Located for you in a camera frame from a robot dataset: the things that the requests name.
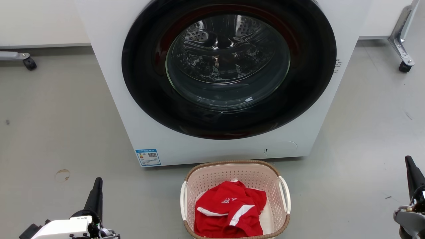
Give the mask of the grey white right gripper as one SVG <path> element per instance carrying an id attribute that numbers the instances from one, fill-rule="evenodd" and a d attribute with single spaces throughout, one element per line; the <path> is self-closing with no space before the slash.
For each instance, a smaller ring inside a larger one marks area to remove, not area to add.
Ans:
<path id="1" fill-rule="evenodd" d="M 411 156 L 405 156 L 405 164 L 410 204 L 400 206 L 396 209 L 393 214 L 393 219 L 400 225 L 399 236 L 401 239 L 424 239 L 425 178 Z"/>

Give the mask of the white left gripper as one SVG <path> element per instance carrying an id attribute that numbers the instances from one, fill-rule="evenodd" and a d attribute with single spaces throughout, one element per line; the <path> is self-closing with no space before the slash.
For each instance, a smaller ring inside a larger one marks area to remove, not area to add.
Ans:
<path id="1" fill-rule="evenodd" d="M 96 178 L 84 210 L 76 212 L 69 219 L 48 222 L 32 239 L 119 239 L 120 234 L 102 225 L 102 185 L 102 178 Z"/>

